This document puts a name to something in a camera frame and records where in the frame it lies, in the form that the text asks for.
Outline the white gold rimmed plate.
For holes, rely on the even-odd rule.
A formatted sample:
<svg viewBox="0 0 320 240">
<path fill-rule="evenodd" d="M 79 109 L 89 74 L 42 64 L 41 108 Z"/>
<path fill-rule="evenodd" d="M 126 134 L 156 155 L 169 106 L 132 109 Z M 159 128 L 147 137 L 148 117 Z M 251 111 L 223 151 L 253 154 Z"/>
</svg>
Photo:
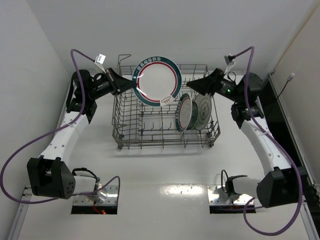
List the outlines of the white gold rimmed plate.
<svg viewBox="0 0 320 240">
<path fill-rule="evenodd" d="M 212 100 L 209 95 L 198 94 L 194 101 L 198 107 L 198 118 L 194 128 L 197 131 L 203 130 L 210 118 L 212 113 Z"/>
</svg>

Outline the teal red rimmed plate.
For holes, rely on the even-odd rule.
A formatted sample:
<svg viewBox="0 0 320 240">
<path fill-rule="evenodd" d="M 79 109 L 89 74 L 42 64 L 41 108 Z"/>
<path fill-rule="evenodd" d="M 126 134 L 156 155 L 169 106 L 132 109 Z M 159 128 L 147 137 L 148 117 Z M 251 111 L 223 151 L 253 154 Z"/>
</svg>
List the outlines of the teal red rimmed plate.
<svg viewBox="0 0 320 240">
<path fill-rule="evenodd" d="M 144 105 L 163 107 L 170 104 L 182 88 L 181 70 L 164 56 L 142 60 L 132 72 L 135 96 Z"/>
<path fill-rule="evenodd" d="M 179 133 L 184 132 L 191 120 L 192 100 L 188 93 L 184 93 L 177 104 L 175 112 L 175 126 Z"/>
</svg>

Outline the blue floral green plate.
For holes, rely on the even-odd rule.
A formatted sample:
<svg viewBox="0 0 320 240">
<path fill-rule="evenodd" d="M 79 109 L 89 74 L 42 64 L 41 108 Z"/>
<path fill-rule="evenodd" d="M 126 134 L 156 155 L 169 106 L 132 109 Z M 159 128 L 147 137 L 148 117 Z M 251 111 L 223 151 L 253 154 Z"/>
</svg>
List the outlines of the blue floral green plate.
<svg viewBox="0 0 320 240">
<path fill-rule="evenodd" d="M 189 124 L 188 124 L 186 130 L 192 130 L 194 128 L 194 126 L 196 125 L 197 120 L 198 120 L 198 113 L 199 113 L 198 105 L 195 101 L 192 101 L 191 118 L 190 118 L 190 121 L 189 121 Z"/>
</svg>

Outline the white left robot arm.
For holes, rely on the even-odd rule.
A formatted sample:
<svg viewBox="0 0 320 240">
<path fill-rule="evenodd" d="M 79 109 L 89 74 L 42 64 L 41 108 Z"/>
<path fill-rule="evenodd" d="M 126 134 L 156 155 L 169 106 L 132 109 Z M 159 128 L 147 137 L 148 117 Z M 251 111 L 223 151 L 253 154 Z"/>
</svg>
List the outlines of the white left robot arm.
<svg viewBox="0 0 320 240">
<path fill-rule="evenodd" d="M 97 109 L 96 100 L 119 95 L 135 88 L 136 82 L 118 75 L 112 68 L 91 76 L 86 69 L 74 72 L 66 99 L 61 130 L 37 158 L 30 158 L 27 172 L 35 196 L 69 199 L 73 195 L 94 196 L 100 179 L 96 175 L 77 175 L 68 162 L 83 130 L 91 123 Z"/>
</svg>

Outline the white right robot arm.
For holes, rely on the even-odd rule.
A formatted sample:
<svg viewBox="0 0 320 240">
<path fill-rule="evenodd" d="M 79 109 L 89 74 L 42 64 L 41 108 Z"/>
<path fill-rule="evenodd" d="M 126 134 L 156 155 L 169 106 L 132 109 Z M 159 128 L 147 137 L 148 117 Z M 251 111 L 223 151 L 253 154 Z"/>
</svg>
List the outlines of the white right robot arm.
<svg viewBox="0 0 320 240">
<path fill-rule="evenodd" d="M 247 194 L 259 200 L 265 208 L 299 203 L 302 200 L 302 180 L 307 177 L 304 167 L 293 167 L 289 158 L 275 144 L 267 132 L 267 121 L 256 104 L 263 89 L 261 78 L 250 72 L 239 83 L 225 78 L 222 69 L 216 68 L 210 75 L 189 81 L 189 88 L 202 96 L 215 93 L 233 101 L 232 119 L 249 139 L 263 168 L 264 178 L 247 175 L 228 176 L 225 193 L 230 196 Z"/>
</svg>

